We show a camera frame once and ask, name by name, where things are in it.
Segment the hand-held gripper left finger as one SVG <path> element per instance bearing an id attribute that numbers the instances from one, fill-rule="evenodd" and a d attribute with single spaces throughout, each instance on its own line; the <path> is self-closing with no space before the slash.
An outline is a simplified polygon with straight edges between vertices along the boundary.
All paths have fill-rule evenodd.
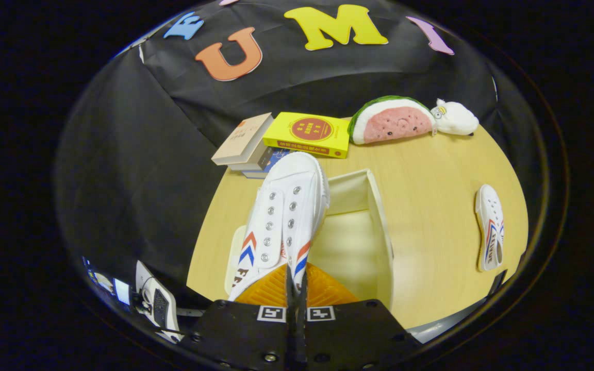
<path id="1" fill-rule="evenodd" d="M 297 370 L 294 328 L 297 296 L 287 271 L 283 306 L 213 301 L 189 331 L 189 347 L 217 367 L 234 370 Z"/>

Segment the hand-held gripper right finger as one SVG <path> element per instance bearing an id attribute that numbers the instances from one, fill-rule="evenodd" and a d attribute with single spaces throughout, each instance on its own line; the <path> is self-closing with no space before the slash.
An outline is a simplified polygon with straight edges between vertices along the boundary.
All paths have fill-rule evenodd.
<path id="1" fill-rule="evenodd" d="M 392 369 L 421 347 L 380 300 L 357 301 L 315 265 L 306 265 L 298 303 L 298 369 Z"/>

